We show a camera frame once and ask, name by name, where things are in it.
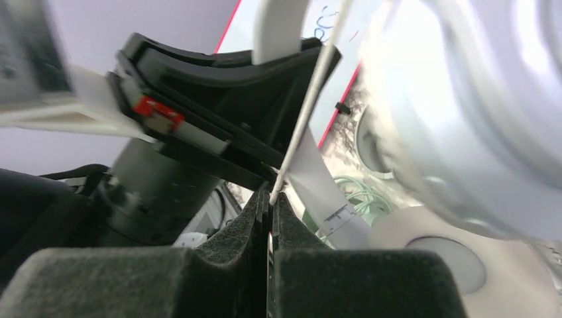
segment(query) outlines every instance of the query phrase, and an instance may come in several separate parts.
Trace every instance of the white plastic part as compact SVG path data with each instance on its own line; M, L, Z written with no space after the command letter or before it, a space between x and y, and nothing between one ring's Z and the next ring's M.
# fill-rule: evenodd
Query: white plastic part
M252 55L254 64L267 63L300 52L300 35L307 3L306 0L262 0L256 20ZM350 3L351 0L344 0L339 19L345 20ZM320 88L319 84L327 71L325 64L333 55L333 41L334 38L337 39L338 34L339 31L333 31L332 37L327 43L328 50L323 48L320 53L317 63L319 72L315 69L315 74L311 79L303 109L285 157L285 160L288 159L288 161L284 160L270 203L275 203L284 174L287 172L287 177L305 208L335 248L366 248L366 238L370 227L361 216L357 215L353 206L347 202L334 183L316 147L312 133L307 128L314 106L313 101L315 101Z
M173 247L195 248L207 242L208 235L199 232L184 233L178 237Z
M25 105L0 105L0 126L154 141L134 120L122 114L103 76L77 65L66 69L74 95L47 96Z

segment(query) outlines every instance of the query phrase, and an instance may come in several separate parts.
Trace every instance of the red clip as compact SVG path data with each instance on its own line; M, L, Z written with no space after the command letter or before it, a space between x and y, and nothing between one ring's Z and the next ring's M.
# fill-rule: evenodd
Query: red clip
M182 114L153 100L148 96L142 96L140 101L135 106L133 106L133 111L144 117L150 117L153 112L157 111L174 123L172 125L172 129L178 128L185 119Z

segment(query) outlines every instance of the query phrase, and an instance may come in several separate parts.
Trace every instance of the green cable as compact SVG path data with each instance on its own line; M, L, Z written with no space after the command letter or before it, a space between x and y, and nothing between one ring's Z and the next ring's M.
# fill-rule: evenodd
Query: green cable
M351 176L336 176L334 177L334 181L342 191L343 186L347 184L353 184L357 188L356 191L346 195L346 199L349 203L354 205L357 214L369 225L392 212L393 208L389 200L364 181ZM302 221L310 231L317 233L317 235L325 241L325 237L321 233L318 233L319 227L307 210L304 211Z

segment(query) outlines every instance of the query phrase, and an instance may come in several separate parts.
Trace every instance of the black cylinder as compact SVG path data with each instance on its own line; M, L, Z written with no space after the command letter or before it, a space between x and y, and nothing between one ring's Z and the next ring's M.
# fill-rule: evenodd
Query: black cylinder
M94 198L108 229L98 224L86 245L172 244L221 181L154 147L132 139L101 181Z

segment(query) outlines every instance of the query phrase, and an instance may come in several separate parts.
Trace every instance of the black foam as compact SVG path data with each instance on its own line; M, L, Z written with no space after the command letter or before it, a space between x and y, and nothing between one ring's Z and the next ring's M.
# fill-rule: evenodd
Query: black foam
M38 252L5 290L0 317L264 317L267 201L267 193L255 193L197 250Z
M275 255L277 318L466 317L453 277L416 250L282 250Z
M0 257L67 191L62 182L0 168Z
M270 309L277 318L465 317L438 256L331 250L300 223L284 195L275 207L268 198L255 193L236 219L195 250L40 251L5 290L0 318L265 317L269 229L275 245Z
M0 258L0 290L31 254L43 248L67 246L69 238L90 212L90 198L69 191L57 195L25 234Z

